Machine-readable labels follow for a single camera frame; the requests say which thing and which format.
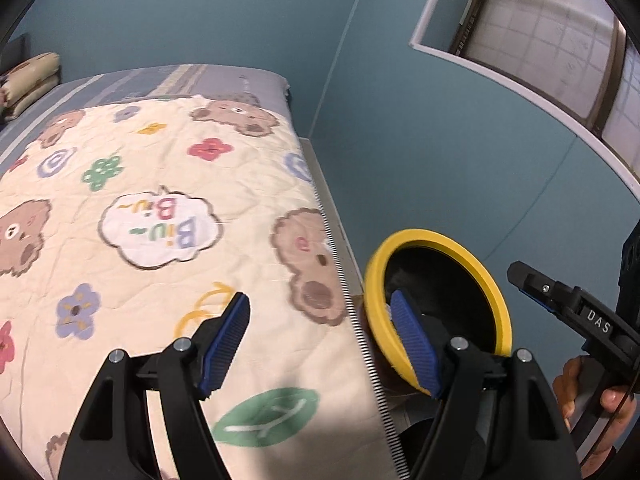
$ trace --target speech bubble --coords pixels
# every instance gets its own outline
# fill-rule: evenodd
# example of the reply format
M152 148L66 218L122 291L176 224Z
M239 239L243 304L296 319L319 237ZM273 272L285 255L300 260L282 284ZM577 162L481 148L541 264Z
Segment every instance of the speech bubble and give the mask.
M222 223L203 198L150 191L118 197L105 209L98 234L140 269L188 262L222 238Z

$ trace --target bedspread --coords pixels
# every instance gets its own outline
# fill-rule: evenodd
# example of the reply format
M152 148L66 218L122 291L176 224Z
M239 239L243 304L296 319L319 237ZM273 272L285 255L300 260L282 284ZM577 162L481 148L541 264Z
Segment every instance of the bedspread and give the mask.
M0 415L41 475L111 349L160 351L238 290L250 325L203 403L231 476L397 478L287 119L202 96L52 118L0 180Z

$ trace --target yellow ring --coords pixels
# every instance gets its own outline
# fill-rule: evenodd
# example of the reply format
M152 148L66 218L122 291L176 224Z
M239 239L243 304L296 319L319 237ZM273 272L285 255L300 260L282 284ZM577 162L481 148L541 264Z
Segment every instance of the yellow ring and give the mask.
M484 293L495 321L496 355L511 354L511 321L507 305L489 272L473 254L455 241L433 231L425 229L405 229L387 238L373 254L367 265L364 280L364 305L367 319L376 339L376 343L385 358L396 372L411 386L426 394L428 390L420 387L417 376L411 366L402 342L389 319L385 299L385 271L391 256L407 247L427 247L446 254L471 274Z

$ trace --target green flower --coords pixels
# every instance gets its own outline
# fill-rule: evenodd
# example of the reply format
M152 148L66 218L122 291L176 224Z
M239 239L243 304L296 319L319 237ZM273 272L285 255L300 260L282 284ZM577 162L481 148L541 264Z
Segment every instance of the green flower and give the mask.
M119 166L120 160L117 155L111 158L99 158L91 165L90 170L82 174L82 181L90 184L91 191L100 191L108 178L113 178L124 170Z

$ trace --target white window trim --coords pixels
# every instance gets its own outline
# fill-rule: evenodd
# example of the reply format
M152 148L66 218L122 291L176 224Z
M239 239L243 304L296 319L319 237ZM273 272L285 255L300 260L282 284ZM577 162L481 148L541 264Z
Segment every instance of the white window trim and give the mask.
M633 196L640 202L640 182L635 178L631 170L626 167L625 164L620 161L617 155L613 153L606 145L604 145L596 136L594 136L589 130L582 126L578 121L572 118L569 114L563 112L560 108L541 97L533 90L530 90L523 85L516 83L514 80L494 72L493 70L482 66L478 63L474 63L471 60L464 59L459 56L454 56L448 52L443 52L430 46L424 46L420 44L420 40L424 37L424 33L427 29L427 25L433 16L436 4L438 0L427 0L427 3L422 10L420 20L415 27L414 33L409 41L409 46L430 54L430 56L439 57L446 61L450 61L457 65L463 66L472 72L476 72L482 76L485 76L492 81L508 88L509 90L516 92L516 94L524 97L527 101L535 104L537 107L542 108L546 113L551 115L556 120L560 121L564 126L570 129L577 137L580 137L620 178L620 180L628 187Z

